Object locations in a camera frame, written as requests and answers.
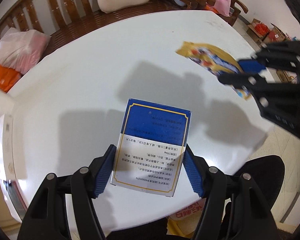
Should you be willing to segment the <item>yellow blue snack wrapper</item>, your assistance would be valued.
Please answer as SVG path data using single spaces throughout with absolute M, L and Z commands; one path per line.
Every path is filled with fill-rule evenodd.
M 242 67 L 230 54 L 211 44 L 183 42 L 175 52 L 200 65 L 216 77 L 224 73 L 244 73 Z

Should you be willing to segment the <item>blue white medicine box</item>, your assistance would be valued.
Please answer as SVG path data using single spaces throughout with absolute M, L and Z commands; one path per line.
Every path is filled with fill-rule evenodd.
M 111 184 L 172 197 L 179 179 L 191 111 L 129 99 Z

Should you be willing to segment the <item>cardboard boxes on floor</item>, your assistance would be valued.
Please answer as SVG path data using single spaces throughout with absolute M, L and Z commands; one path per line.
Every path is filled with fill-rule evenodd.
M 259 47 L 273 42 L 297 40 L 296 37 L 291 38 L 276 25 L 271 25 L 272 28 L 269 28 L 266 24 L 254 18 L 253 21 L 248 25 L 247 34 Z

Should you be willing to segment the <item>person's black trouser leg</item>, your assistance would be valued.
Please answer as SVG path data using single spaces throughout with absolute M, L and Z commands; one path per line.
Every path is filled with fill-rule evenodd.
M 233 192 L 241 192 L 241 177 L 249 174 L 253 187 L 246 193 L 251 216 L 254 219 L 274 220 L 271 214 L 285 176 L 285 165 L 278 155 L 266 155 L 247 161 L 233 176 L 227 177 L 226 196 Z

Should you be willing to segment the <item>orange plastic bag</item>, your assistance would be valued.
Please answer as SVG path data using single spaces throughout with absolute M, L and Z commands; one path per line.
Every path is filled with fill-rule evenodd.
M 21 74 L 14 69 L 0 65 L 0 90 L 7 93 L 21 78 Z

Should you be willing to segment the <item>pink white plastic bag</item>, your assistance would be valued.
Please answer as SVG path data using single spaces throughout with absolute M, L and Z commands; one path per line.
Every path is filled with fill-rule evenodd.
M 50 36 L 37 30 L 10 28 L 0 39 L 0 65 L 26 74 L 42 58 Z

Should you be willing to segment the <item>wooden bench sofa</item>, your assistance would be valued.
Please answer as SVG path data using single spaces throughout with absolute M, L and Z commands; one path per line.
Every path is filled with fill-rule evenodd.
M 150 0 L 149 2 L 106 14 L 93 10 L 89 0 L 44 0 L 44 6 L 52 14 L 57 30 L 44 51 L 49 55 L 71 41 L 114 22 L 155 12 L 177 10 L 178 6 L 169 0 Z M 35 29 L 43 32 L 39 20 L 39 8 L 33 0 L 17 0 L 0 19 L 0 38 L 6 27 L 20 31 Z

